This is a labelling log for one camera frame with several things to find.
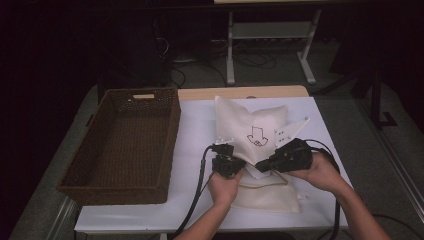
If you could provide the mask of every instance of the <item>gray floor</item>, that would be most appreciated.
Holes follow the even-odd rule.
[[[222,49],[225,45],[219,44],[224,43],[217,43],[215,46],[219,53],[218,57],[208,61],[192,62],[189,54],[181,54],[178,58],[180,63],[175,63],[174,66],[177,70],[172,71],[173,81],[178,84],[185,81],[182,88],[224,87],[226,69],[225,52]],[[296,51],[300,50],[301,46],[302,42],[289,43],[287,41],[238,44],[235,51],[236,57],[239,59],[235,62],[236,86],[304,85],[309,92],[313,92],[341,77],[328,72],[338,44],[336,42],[328,44],[318,42],[313,44],[308,56],[317,84],[308,85],[296,57]],[[261,65],[261,68],[247,65]],[[363,100],[350,97],[349,91],[353,84],[354,82],[348,83],[326,96],[315,98],[351,182],[372,213],[384,214],[401,220],[424,236],[423,221],[396,175],[391,162],[392,157],[381,142],[383,138],[390,143],[395,155],[401,159],[417,189],[424,192],[424,175],[421,170],[424,169],[424,146],[422,144],[424,136],[403,110],[397,95],[385,85],[382,88],[381,108],[382,111],[392,114],[398,126],[385,127],[382,131],[377,131],[367,116],[369,97]],[[66,152],[59,149],[55,158],[66,159],[71,156],[72,149],[75,149],[77,145],[75,139],[82,134],[81,128],[76,125],[85,124],[87,116],[95,108],[96,91],[93,88],[83,102],[79,115],[76,116],[75,126],[71,127],[68,133],[71,137],[62,143],[62,145],[71,147],[66,148],[68,149]],[[73,239],[74,217],[75,209],[66,213],[67,221],[61,229],[53,231],[55,236],[51,239]],[[385,218],[378,218],[378,221],[393,239],[419,239],[410,229],[395,221]],[[306,240],[316,239],[323,231],[290,233],[298,240]],[[158,236],[89,235],[87,239],[147,240],[158,239]],[[350,238],[347,234],[340,232],[337,239]]]

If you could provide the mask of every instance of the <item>printed arrow symbol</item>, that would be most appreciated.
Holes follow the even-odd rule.
[[[249,141],[258,147],[265,146],[268,142],[268,138],[264,137],[264,130],[252,126],[252,135],[247,135]]]

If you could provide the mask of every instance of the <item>black cable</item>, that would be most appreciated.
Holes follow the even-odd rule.
[[[256,63],[253,60],[249,59],[249,53],[246,53],[247,57],[243,58],[243,59],[239,58],[239,54],[235,53],[235,54],[233,54],[233,58],[234,58],[234,60],[236,60],[240,64],[248,66],[248,67],[257,67],[257,68],[261,68],[261,69],[273,69],[277,65],[277,58],[280,57],[281,55],[283,55],[291,47],[293,42],[294,41],[292,40],[285,48],[282,49],[281,53],[279,53],[275,56],[272,56],[271,54],[266,54],[262,48],[258,47],[260,54],[257,54],[257,55],[264,59],[264,61],[261,62],[261,63]],[[240,48],[240,51],[247,52],[246,49],[241,49],[241,48]],[[265,67],[265,65],[270,63],[270,62],[272,62],[272,65]]]
[[[209,183],[209,181],[211,180],[212,175],[214,175],[214,174],[215,174],[215,172],[212,172],[212,174],[211,174],[211,175],[209,175],[208,181],[206,181],[205,185],[203,185],[203,188],[202,188],[202,190],[200,191],[200,193],[203,193],[203,190],[205,190],[206,186],[208,186],[208,183]]]
[[[208,146],[205,149],[205,152],[203,153],[203,158],[200,163],[200,174],[199,174],[199,181],[197,183],[196,193],[193,198],[193,202],[191,203],[190,209],[188,210],[188,213],[184,219],[184,221],[181,223],[178,230],[175,232],[174,237],[181,234],[181,232],[184,230],[184,227],[187,225],[188,220],[190,220],[191,215],[193,214],[194,208],[196,207],[197,202],[199,201],[200,194],[202,193],[202,184],[203,184],[203,177],[205,175],[205,165],[206,165],[206,154],[207,152],[212,149],[212,146]]]
[[[182,86],[184,85],[184,83],[185,83],[185,81],[186,81],[186,75],[184,74],[184,72],[183,71],[181,71],[181,70],[179,70],[179,69],[176,69],[176,68],[171,68],[170,70],[173,70],[173,71],[176,71],[176,72],[179,72],[182,76],[183,76],[183,81],[182,81],[182,83],[180,83],[180,84],[178,84],[177,82],[175,82],[174,81],[174,79],[172,79],[172,76],[171,76],[171,82],[172,83],[174,83],[175,85],[177,85],[177,88],[182,88]]]
[[[392,221],[394,221],[394,222],[397,222],[397,223],[399,223],[399,224],[401,224],[401,225],[403,225],[404,227],[406,227],[406,228],[408,228],[416,237],[418,237],[419,239],[421,239],[421,240],[424,240],[424,237],[423,236],[421,236],[415,229],[413,229],[411,226],[409,226],[407,223],[405,223],[405,222],[402,222],[401,220],[399,220],[399,219],[396,219],[396,218],[394,218],[394,217],[390,217],[390,216],[387,216],[387,215],[384,215],[384,214],[372,214],[374,217],[379,217],[379,218],[385,218],[385,219],[389,219],[389,220],[392,220]]]
[[[205,66],[205,67],[208,67],[208,68],[211,68],[211,69],[215,70],[219,74],[221,80],[223,81],[224,86],[227,87],[227,80],[224,77],[224,75],[216,67],[214,67],[214,66],[212,66],[210,64],[203,63],[203,62],[200,62],[200,61],[193,61],[193,62],[187,62],[187,63],[180,63],[179,66],[174,66],[173,69],[176,70],[177,68],[182,68],[182,67],[186,67],[186,66],[195,66],[195,65]]]
[[[305,142],[316,142],[321,144],[322,146],[324,146],[327,150],[324,149],[320,149],[320,148],[315,148],[315,147],[311,147],[312,150],[321,152],[325,155],[327,155],[330,159],[331,164],[333,165],[333,167],[337,170],[337,172],[340,174],[340,168],[336,163],[336,160],[334,159],[334,155],[333,153],[330,151],[330,148],[328,148],[324,143],[317,141],[317,140],[313,140],[313,139],[306,139],[304,140]],[[336,206],[335,206],[335,211],[334,211],[334,226],[333,226],[333,232],[331,234],[330,240],[334,240],[337,237],[337,234],[339,233],[339,228],[340,228],[340,204],[339,202],[336,200]]]

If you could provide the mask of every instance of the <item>forearm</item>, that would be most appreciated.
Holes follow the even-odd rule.
[[[212,239],[222,221],[224,221],[230,207],[230,204],[224,203],[212,205],[193,225],[175,239]]]
[[[371,215],[362,199],[350,186],[345,186],[342,190],[335,192],[334,195],[345,212],[354,239],[390,239]]]

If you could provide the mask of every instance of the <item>power cord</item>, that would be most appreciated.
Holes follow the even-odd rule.
[[[336,160],[334,159],[334,155],[331,152],[330,148],[328,148],[324,143],[317,141],[317,140],[306,139],[304,141],[305,142],[316,142],[316,143],[319,143],[322,146],[324,146],[326,150],[322,149],[322,148],[315,148],[315,147],[311,147],[311,150],[315,150],[315,151],[318,151],[318,152],[326,155],[327,158],[330,160],[331,164],[333,165],[334,169],[336,169],[336,171],[340,174],[340,168],[337,165]],[[336,200],[335,211],[334,211],[334,226],[333,226],[333,231],[332,231],[331,236],[330,236],[330,240],[336,239],[337,234],[339,233],[339,228],[340,228],[340,204]],[[322,239],[325,235],[327,235],[327,233],[321,235],[317,240]]]
[[[184,230],[184,227],[187,225],[187,222],[190,220],[191,215],[193,214],[194,208],[196,207],[197,202],[199,201],[200,195],[202,194],[202,191],[203,191],[202,184],[203,184],[203,177],[205,175],[205,166],[206,166],[206,154],[211,149],[213,149],[213,145],[208,146],[203,153],[203,157],[202,157],[202,160],[200,162],[199,181],[197,183],[197,188],[196,188],[196,192],[194,194],[193,202],[191,203],[190,209],[188,210],[186,217],[184,218],[180,227],[175,232],[174,237],[180,235],[182,233],[182,231]]]
[[[277,66],[277,58],[280,57],[281,55],[285,54],[294,42],[295,42],[295,40],[292,39],[287,44],[287,46],[282,49],[282,52],[275,55],[275,56],[272,56],[271,54],[265,53],[262,48],[258,48],[258,51],[260,53],[257,54],[257,56],[263,58],[263,61],[259,62],[259,63],[253,61],[252,59],[249,59],[249,54],[247,53],[248,48],[242,48],[242,47],[239,47],[239,45],[237,45],[237,47],[234,47],[234,50],[238,49],[239,51],[245,52],[247,57],[242,58],[239,54],[234,53],[233,58],[238,63],[245,65],[245,66],[248,66],[248,67],[256,67],[256,68],[261,68],[261,69],[273,69]]]
[[[204,67],[208,67],[213,69],[214,71],[216,71],[219,74],[219,77],[221,78],[221,80],[224,83],[224,86],[227,87],[227,81],[226,78],[224,77],[224,75],[221,73],[221,71],[219,69],[217,69],[216,67],[212,66],[211,64],[208,63],[203,63],[201,61],[191,61],[191,62],[187,62],[187,63],[180,63],[178,66],[174,66],[171,68],[171,70],[175,70],[180,72],[181,74],[184,74],[184,72],[182,70],[180,70],[180,68],[186,67],[186,66],[204,66]],[[177,85],[179,88],[181,88],[183,86],[183,84],[185,83],[186,80],[186,75],[184,74],[184,82],[182,84]]]
[[[179,69],[176,69],[176,68],[171,68],[171,71],[176,71],[176,72],[180,73],[180,74],[181,74],[181,76],[183,77],[183,80],[182,80],[182,82],[181,82],[181,83],[177,83],[177,82],[175,82],[175,80],[172,78],[172,76],[170,77],[170,78],[171,78],[171,83],[173,83],[173,84],[177,85],[177,88],[178,88],[178,89],[181,89],[181,88],[183,87],[183,85],[184,85],[184,83],[185,83],[186,79],[187,79],[187,77],[186,77],[185,73],[184,73],[183,71],[179,70]]]
[[[407,223],[405,223],[405,222],[403,222],[399,219],[396,219],[394,217],[390,217],[390,216],[387,216],[387,215],[384,215],[384,214],[372,214],[372,215],[376,218],[384,218],[384,219],[389,219],[391,221],[397,222],[397,223],[401,224],[402,226],[406,227],[407,229],[409,229],[417,238],[424,240],[424,237],[421,236],[415,229],[413,229]]]

